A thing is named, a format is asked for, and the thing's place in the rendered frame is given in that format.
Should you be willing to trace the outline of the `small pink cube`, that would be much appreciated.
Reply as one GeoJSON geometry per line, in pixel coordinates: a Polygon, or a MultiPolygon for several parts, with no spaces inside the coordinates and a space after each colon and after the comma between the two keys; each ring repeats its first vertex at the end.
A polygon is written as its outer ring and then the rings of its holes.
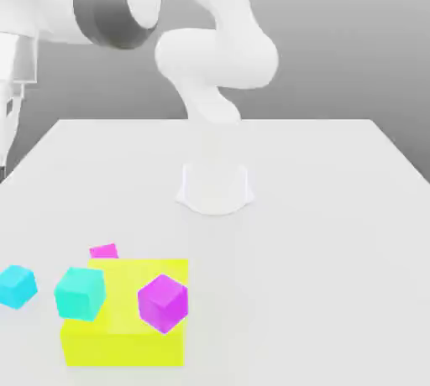
{"type": "Polygon", "coordinates": [[[118,250],[114,243],[89,248],[91,258],[118,258],[118,250]]]}

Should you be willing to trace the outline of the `small purple cube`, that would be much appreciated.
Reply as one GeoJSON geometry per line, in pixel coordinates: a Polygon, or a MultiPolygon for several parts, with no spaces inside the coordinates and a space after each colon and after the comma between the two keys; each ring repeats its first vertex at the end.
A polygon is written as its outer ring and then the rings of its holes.
{"type": "Polygon", "coordinates": [[[188,288],[160,274],[137,293],[140,318],[167,334],[188,315],[188,288]]]}

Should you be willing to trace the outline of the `small turquoise cube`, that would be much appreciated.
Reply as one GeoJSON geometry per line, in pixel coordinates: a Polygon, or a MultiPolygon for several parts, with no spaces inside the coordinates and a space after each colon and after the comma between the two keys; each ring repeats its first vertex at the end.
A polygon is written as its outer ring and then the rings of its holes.
{"type": "Polygon", "coordinates": [[[106,299],[104,273],[70,267],[56,285],[54,296],[61,318],[94,321],[106,299]]]}

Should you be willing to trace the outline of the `small cyan cube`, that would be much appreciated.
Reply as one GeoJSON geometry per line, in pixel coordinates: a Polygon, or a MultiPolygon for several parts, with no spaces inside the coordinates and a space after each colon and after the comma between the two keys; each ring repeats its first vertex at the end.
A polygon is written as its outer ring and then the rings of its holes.
{"type": "Polygon", "coordinates": [[[0,304],[15,310],[26,304],[38,291],[34,272],[10,265],[0,273],[0,304]]]}

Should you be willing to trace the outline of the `large yellow box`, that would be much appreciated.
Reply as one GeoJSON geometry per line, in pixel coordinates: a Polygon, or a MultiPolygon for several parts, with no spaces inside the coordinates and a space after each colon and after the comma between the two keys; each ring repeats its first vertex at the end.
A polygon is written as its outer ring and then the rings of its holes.
{"type": "Polygon", "coordinates": [[[84,269],[104,273],[106,299],[94,321],[63,319],[60,340],[69,366],[181,366],[186,317],[167,334],[139,316],[138,291],[160,274],[187,287],[184,258],[91,258],[84,269]]]}

